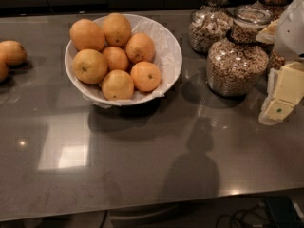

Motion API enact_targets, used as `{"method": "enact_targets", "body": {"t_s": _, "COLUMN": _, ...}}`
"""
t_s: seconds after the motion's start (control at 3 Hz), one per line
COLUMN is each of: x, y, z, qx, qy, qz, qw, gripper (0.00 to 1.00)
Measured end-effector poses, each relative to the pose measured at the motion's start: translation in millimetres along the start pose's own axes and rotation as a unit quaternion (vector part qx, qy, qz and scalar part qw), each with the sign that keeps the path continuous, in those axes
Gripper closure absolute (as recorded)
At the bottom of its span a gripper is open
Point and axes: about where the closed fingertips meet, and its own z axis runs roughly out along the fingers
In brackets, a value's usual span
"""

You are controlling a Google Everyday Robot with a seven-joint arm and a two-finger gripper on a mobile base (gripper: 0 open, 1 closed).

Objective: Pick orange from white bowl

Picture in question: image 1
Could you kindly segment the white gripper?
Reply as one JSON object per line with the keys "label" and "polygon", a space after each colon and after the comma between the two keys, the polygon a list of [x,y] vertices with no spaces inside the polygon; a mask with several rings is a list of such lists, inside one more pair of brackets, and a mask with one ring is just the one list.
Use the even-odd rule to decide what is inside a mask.
{"label": "white gripper", "polygon": [[[256,40],[275,42],[274,51],[287,61],[304,60],[304,0],[293,0],[279,20],[260,31]],[[267,93],[258,120],[264,125],[282,123],[304,98],[304,64],[289,63],[272,68],[268,75]]]}

